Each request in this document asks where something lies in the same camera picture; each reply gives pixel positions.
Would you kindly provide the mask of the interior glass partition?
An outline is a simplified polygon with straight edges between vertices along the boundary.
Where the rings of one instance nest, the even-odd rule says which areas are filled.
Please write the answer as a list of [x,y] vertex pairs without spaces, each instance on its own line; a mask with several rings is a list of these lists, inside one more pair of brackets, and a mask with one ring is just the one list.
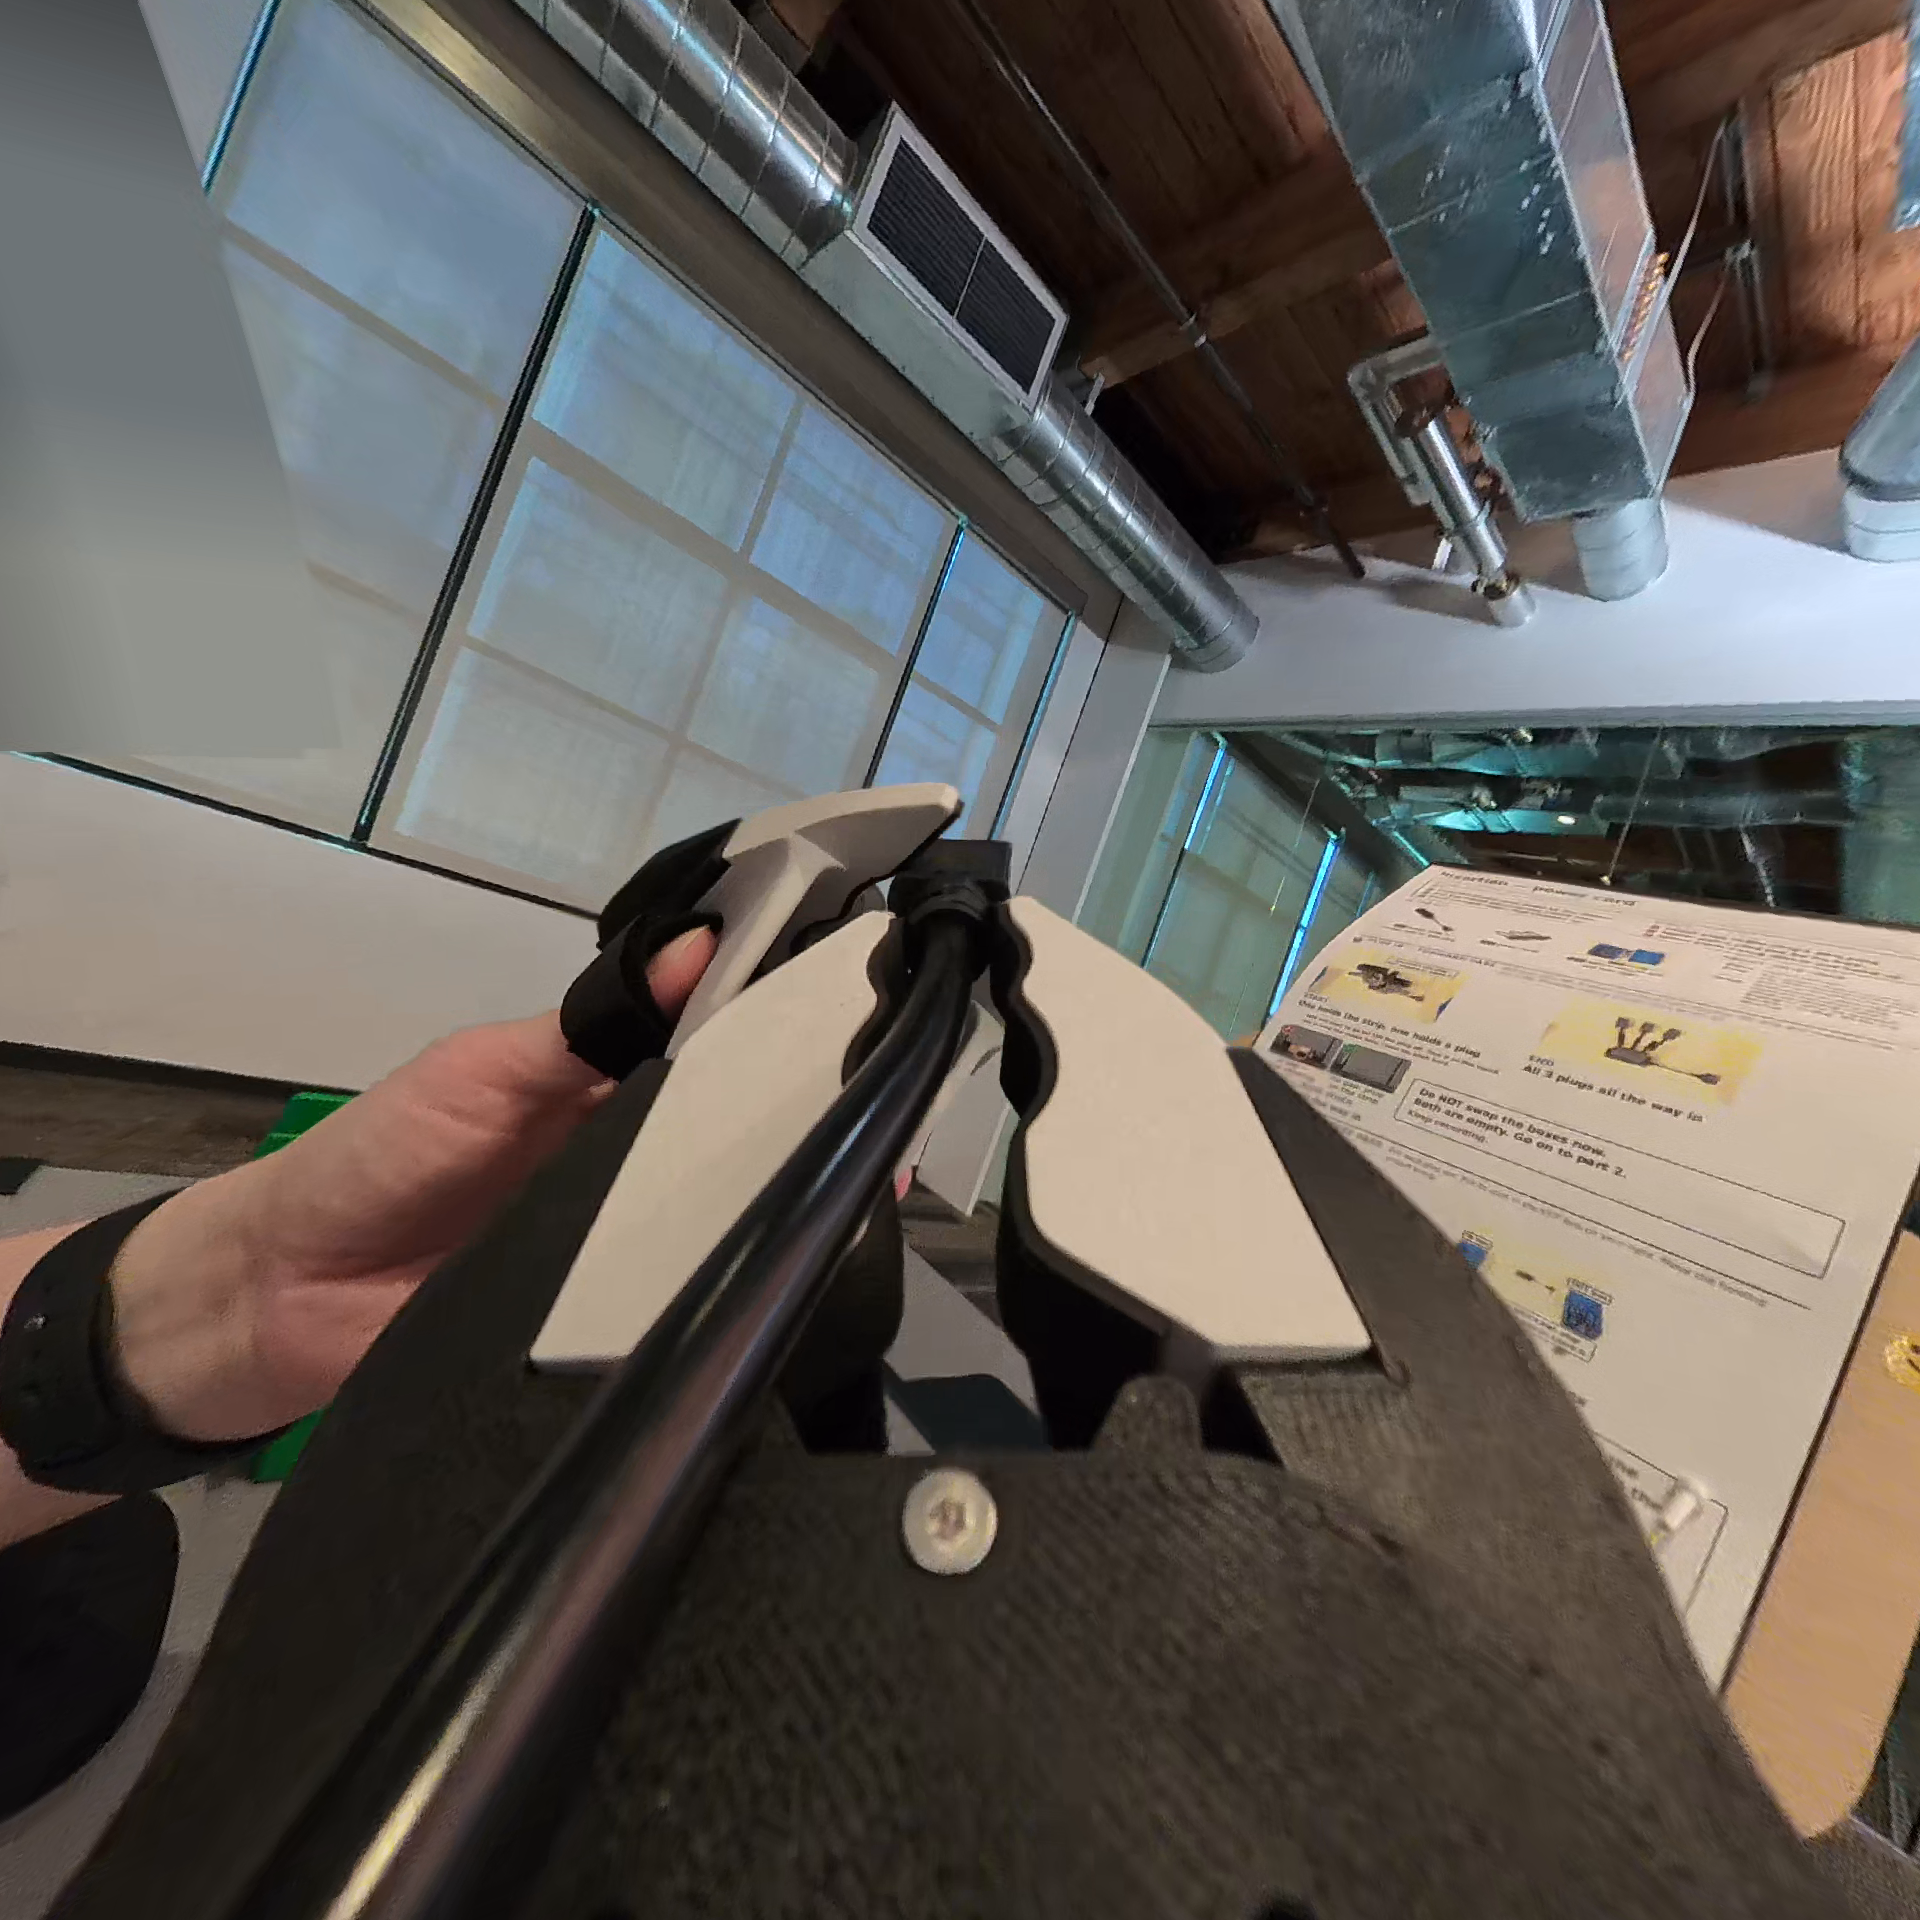
[[1152,728],[1087,924],[1235,1042],[1414,874],[1915,927],[1915,724]]

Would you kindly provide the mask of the black wristband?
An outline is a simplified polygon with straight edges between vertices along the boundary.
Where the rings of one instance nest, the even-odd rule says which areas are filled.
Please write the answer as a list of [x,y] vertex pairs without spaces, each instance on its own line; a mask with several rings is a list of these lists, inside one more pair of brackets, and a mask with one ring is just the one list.
[[111,1356],[111,1266],[162,1193],[61,1238],[19,1284],[2,1330],[2,1439],[26,1480],[75,1497],[158,1492],[206,1473],[248,1465],[278,1430],[192,1443],[159,1430]]

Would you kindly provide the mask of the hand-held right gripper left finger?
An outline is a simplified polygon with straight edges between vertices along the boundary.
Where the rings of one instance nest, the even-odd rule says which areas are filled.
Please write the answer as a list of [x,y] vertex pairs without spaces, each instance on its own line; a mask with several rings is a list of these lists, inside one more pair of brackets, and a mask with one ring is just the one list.
[[867,913],[752,983],[669,1065],[551,1306],[536,1371],[616,1366],[838,1097],[896,919]]

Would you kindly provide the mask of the printed instruction poster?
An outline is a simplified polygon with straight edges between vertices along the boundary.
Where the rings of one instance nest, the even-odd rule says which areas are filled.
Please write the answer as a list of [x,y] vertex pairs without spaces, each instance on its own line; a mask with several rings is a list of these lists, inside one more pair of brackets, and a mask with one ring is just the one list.
[[1915,929],[1430,866],[1259,1049],[1520,1319],[1724,1680],[1912,1203]]

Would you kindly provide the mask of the white air vent grille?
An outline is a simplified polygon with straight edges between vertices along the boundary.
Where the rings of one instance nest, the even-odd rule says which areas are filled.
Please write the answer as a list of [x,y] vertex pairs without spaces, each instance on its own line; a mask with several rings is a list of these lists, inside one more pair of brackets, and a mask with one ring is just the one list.
[[1016,406],[1039,403],[1064,310],[896,103],[861,148],[850,231]]

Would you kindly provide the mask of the black power plug with cable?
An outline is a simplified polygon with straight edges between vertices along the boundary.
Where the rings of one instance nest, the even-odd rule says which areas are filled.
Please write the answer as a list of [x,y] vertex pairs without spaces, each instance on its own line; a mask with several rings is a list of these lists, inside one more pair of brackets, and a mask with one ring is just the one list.
[[231,1919],[500,1916],[588,1775],[623,1672],[957,1055],[1013,851],[938,841],[891,889],[906,995],[464,1576]]

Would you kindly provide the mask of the green plastic crate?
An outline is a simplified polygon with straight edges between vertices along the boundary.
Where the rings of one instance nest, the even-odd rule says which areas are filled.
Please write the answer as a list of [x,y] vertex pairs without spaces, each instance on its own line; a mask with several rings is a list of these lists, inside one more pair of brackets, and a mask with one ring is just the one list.
[[[318,1128],[326,1115],[333,1115],[351,1102],[351,1092],[315,1089],[293,1092],[283,1102],[275,1128],[255,1145],[254,1162],[266,1162],[278,1155],[285,1145],[293,1145]],[[278,1430],[261,1443],[246,1463],[246,1480],[261,1486],[278,1486],[288,1481],[301,1451],[311,1443],[314,1432],[319,1427],[319,1420],[323,1410],[306,1414],[301,1420]]]

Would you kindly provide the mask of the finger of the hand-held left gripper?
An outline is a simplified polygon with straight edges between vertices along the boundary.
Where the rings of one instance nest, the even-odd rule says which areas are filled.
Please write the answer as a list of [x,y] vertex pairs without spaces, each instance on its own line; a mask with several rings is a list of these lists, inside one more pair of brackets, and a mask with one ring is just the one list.
[[692,900],[717,919],[717,946],[678,1011],[667,1058],[762,975],[837,930],[962,812],[952,784],[887,784],[772,807],[736,825],[720,875]]

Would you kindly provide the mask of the round spiral metal duct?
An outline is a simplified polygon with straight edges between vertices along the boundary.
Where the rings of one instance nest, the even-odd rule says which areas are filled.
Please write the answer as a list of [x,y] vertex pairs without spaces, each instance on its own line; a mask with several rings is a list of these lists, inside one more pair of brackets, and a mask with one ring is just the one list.
[[850,231],[861,148],[731,6],[522,2],[563,56],[798,274],[1168,639],[1243,658],[1258,615],[1064,382],[1002,390]]

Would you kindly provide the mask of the person's left hand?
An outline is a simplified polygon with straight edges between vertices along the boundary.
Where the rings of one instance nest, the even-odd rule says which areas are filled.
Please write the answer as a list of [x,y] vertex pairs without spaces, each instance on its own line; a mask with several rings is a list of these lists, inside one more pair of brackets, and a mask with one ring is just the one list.
[[111,1361],[195,1446],[335,1399],[415,1287],[611,1095],[559,1014],[424,1048],[280,1152],[181,1188],[111,1263]]

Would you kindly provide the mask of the dark cloth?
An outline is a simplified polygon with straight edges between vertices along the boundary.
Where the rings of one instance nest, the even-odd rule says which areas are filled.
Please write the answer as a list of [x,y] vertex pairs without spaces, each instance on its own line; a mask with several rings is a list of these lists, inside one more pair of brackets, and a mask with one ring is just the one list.
[[78,1775],[154,1679],[179,1526],[128,1496],[2,1551],[2,1817]]

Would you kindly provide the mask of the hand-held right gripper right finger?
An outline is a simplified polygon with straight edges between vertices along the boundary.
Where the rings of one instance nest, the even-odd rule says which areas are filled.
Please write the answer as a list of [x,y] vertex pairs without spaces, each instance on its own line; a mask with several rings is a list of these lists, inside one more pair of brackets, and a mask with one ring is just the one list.
[[999,1204],[1020,1256],[1203,1375],[1366,1356],[1227,1042],[1046,906],[1016,896],[1002,929]]

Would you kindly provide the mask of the foil wrapped duct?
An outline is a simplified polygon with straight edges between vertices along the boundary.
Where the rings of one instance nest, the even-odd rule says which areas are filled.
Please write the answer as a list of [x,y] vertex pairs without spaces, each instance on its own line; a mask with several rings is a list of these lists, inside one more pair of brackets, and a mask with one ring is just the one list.
[[[1903,60],[1903,121],[1891,227],[1918,228],[1918,6],[1908,6]],[[1918,559],[1918,340],[1877,386],[1850,431],[1837,458],[1840,523],[1859,561]]]

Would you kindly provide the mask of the thin black ceiling pipe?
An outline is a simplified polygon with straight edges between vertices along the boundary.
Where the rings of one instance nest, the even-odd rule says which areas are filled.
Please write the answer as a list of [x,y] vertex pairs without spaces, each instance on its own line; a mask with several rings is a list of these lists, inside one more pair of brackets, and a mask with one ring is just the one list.
[[1254,444],[1267,455],[1277,481],[1282,483],[1287,504],[1304,520],[1304,523],[1324,539],[1324,544],[1333,546],[1336,561],[1348,571],[1348,576],[1355,580],[1365,580],[1366,567],[1359,554],[1355,551],[1354,543],[1346,539],[1346,536],[1336,528],[1336,520],[1333,518],[1328,499],[1300,472],[1298,463],[1291,455],[1291,449],[1282,440],[1277,440],[1276,432],[1267,426],[1253,395],[1243,390],[1239,376],[1232,370],[1222,353],[1212,343],[1208,326],[1203,321],[1197,304],[1187,299],[1180,283],[1164,271],[1162,260],[1142,241],[1140,231],[1115,201],[1104,175],[1095,167],[1092,158],[1076,144],[1063,119],[1046,105],[1037,84],[1023,74],[1005,38],[992,25],[992,22],[982,15],[981,6],[975,2],[951,2],[951,12],[965,23],[981,56],[992,65],[992,71],[999,74],[1007,90],[1020,99],[1021,108],[1026,108],[1030,118],[1037,119],[1046,139],[1063,158],[1068,175],[1076,182],[1083,198],[1092,207],[1098,219],[1109,228],[1110,239],[1132,258],[1133,267],[1142,274],[1146,283],[1150,286],[1154,299],[1159,299],[1159,304],[1172,318],[1184,348],[1197,354],[1212,382],[1218,386],[1222,399],[1232,406],[1242,423],[1253,435]]

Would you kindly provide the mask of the large frosted window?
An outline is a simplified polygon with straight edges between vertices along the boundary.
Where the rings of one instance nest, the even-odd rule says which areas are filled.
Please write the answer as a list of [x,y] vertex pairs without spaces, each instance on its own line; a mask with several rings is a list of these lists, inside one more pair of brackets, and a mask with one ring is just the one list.
[[511,6],[207,6],[200,175],[335,738],[148,775],[555,906],[942,783],[1034,838],[1114,599]]

